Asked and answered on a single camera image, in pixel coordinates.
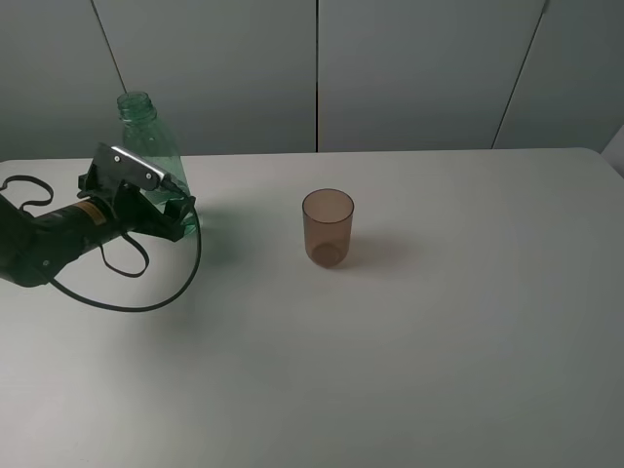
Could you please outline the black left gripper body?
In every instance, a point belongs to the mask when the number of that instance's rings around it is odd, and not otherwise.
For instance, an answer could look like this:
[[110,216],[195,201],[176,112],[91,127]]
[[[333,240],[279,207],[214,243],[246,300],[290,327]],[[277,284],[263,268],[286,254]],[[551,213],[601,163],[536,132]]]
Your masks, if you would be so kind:
[[140,194],[140,188],[127,182],[116,182],[98,174],[95,164],[78,179],[79,203],[87,211],[95,227],[107,233],[133,232],[128,226],[132,201]]

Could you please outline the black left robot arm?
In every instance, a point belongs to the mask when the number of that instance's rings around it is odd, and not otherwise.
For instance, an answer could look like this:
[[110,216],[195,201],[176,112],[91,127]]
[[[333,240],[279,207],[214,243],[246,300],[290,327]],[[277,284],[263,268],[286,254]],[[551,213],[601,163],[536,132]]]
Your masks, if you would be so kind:
[[171,175],[147,169],[106,168],[93,162],[79,176],[78,202],[38,216],[27,209],[50,205],[52,186],[32,175],[11,175],[1,188],[12,182],[32,183],[49,194],[45,200],[18,207],[1,198],[1,278],[25,288],[51,283],[66,265],[118,238],[133,246],[148,265],[145,248],[130,234],[177,242],[195,208],[195,198],[184,193]]

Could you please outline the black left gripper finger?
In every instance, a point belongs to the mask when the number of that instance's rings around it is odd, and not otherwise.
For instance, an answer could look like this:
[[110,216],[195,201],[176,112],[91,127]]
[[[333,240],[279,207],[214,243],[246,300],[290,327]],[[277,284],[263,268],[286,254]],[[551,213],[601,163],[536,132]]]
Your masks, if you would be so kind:
[[196,230],[194,208],[194,197],[170,199],[157,208],[143,195],[137,195],[131,202],[128,226],[135,233],[179,241]]

